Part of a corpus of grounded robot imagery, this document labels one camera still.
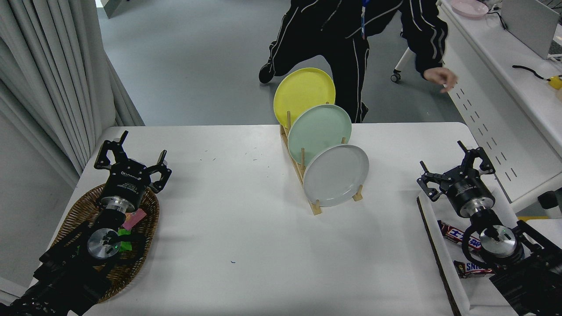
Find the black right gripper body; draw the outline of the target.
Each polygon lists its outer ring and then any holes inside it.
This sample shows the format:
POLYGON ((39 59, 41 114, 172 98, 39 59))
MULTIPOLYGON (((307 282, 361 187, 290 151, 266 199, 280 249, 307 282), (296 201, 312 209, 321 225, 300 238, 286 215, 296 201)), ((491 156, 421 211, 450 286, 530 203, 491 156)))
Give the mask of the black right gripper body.
POLYGON ((443 193, 458 215, 474 215, 483 209, 492 209, 494 196, 472 168, 461 171, 460 167, 445 172, 443 193))

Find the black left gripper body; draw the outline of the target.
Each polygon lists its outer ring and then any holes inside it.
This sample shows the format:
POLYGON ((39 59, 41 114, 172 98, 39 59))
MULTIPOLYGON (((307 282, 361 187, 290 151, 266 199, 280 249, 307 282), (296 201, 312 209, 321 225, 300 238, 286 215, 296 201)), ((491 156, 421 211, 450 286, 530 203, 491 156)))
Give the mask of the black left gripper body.
POLYGON ((137 161, 116 162, 110 168, 110 176, 101 192, 101 205, 121 199, 138 208, 151 179, 147 167, 137 161))

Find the person's hand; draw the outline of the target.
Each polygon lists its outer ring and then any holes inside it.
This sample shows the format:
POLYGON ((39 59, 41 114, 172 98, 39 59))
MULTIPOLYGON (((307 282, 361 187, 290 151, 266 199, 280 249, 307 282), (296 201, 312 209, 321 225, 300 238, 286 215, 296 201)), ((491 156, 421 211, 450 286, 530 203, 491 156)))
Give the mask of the person's hand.
POLYGON ((448 93, 458 82, 457 75, 449 68, 435 67, 423 72, 423 78, 429 82, 444 86, 440 92, 448 93))

